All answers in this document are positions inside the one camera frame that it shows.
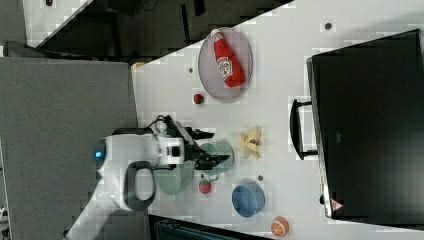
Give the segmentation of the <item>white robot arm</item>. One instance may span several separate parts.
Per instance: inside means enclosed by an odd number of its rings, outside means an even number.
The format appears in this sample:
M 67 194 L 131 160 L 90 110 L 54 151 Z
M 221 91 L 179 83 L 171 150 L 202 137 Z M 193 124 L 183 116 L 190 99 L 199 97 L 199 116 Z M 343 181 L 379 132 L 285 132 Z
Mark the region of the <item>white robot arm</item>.
M 173 170 L 190 162 L 196 170 L 211 170 L 230 158 L 199 147 L 199 140 L 213 137 L 209 132 L 185 127 L 169 115 L 160 115 L 155 122 L 163 123 L 166 129 L 159 131 L 156 123 L 144 128 L 120 128 L 99 141 L 94 151 L 99 181 L 63 240 L 95 240 L 112 213 L 147 209 L 156 192 L 146 199 L 137 196 L 137 173 L 142 169 Z

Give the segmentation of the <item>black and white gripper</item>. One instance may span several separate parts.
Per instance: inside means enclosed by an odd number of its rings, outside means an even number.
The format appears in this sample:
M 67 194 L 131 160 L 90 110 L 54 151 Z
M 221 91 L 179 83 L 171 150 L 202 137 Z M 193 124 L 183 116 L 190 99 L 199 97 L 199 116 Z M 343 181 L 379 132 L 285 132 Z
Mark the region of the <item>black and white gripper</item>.
M 195 140 L 211 139 L 212 132 L 185 127 L 169 115 L 160 115 L 156 122 L 157 140 L 160 146 L 159 165 L 181 165 L 193 161 L 196 170 L 212 170 L 223 163 L 229 155 L 202 153 Z

